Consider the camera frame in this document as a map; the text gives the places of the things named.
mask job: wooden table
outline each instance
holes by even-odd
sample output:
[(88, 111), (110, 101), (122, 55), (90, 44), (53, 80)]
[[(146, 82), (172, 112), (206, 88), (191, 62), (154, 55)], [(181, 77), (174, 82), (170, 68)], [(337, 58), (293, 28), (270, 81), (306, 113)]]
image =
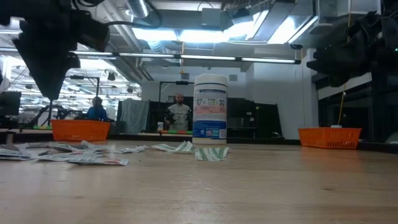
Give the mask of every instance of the wooden table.
[(230, 146), (222, 162), (154, 149), (117, 167), (0, 161), (0, 223), (398, 223), (396, 155)]

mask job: blue shirt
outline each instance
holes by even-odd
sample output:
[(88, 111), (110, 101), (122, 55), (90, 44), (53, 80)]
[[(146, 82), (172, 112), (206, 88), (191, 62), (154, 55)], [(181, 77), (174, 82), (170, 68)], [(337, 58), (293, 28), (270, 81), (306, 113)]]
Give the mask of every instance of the blue shirt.
[(102, 106), (97, 108), (92, 106), (88, 109), (86, 117), (88, 117), (88, 119), (106, 120), (108, 118), (108, 115), (106, 114), (106, 110)]

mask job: wall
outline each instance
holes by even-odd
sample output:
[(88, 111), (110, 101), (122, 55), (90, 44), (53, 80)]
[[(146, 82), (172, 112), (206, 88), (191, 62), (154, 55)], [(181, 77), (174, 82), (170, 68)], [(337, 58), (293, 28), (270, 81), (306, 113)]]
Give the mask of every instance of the wall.
[[(307, 60), (312, 55), (310, 51), (301, 65), (284, 65), (271, 63), (254, 63), (246, 73), (238, 68), (186, 68), (190, 73), (190, 82), (202, 73), (216, 73), (228, 76), (237, 74), (238, 82), (229, 83), (228, 96), (245, 98), (256, 103), (278, 104), (282, 134), (286, 139), (299, 139), (298, 128), (318, 126), (318, 95), (311, 81), (313, 71), (307, 68)], [(168, 72), (152, 70), (150, 74), (156, 81), (142, 83), (142, 99), (158, 101), (159, 81), (180, 80), (179, 68), (168, 68)], [(162, 102), (169, 95), (182, 93), (193, 95), (193, 85), (169, 85), (162, 92)]]
[(299, 139), (298, 128), (318, 126), (318, 98), (307, 68), (311, 52), (301, 65), (255, 63), (246, 77), (246, 96), (256, 103), (278, 104), (282, 134)]
[[(150, 75), (155, 81), (143, 82), (142, 83), (142, 100), (159, 100), (159, 82), (175, 82), (181, 80), (180, 67), (149, 67), (147, 68)], [(195, 82), (195, 78), (198, 75), (204, 73), (214, 73), (218, 75), (224, 75), (229, 78), (229, 75), (238, 75), (238, 80), (236, 82), (228, 82), (228, 96), (231, 98), (245, 98), (246, 90), (246, 74), (241, 72), (239, 68), (202, 68), (202, 67), (187, 67), (184, 68), (185, 73), (190, 74), (189, 82)], [(162, 96), (161, 102), (166, 102), (169, 96), (175, 95), (176, 93), (181, 93), (185, 96), (193, 96), (193, 85), (176, 85), (167, 83), (162, 84)]]

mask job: monitor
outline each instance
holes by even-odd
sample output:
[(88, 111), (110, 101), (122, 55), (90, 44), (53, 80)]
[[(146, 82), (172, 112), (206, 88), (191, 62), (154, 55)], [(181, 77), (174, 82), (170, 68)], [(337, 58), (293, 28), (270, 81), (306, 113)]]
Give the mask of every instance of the monitor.
[(6, 91), (0, 94), (0, 116), (19, 115), (21, 93)]

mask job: orange plastic basket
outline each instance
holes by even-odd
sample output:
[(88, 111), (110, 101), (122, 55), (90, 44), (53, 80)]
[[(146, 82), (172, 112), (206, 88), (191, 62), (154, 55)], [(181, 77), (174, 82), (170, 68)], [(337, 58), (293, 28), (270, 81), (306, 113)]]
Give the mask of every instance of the orange plastic basket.
[(111, 123), (102, 121), (51, 120), (56, 141), (103, 141)]
[(324, 149), (356, 149), (361, 128), (300, 128), (301, 145)]

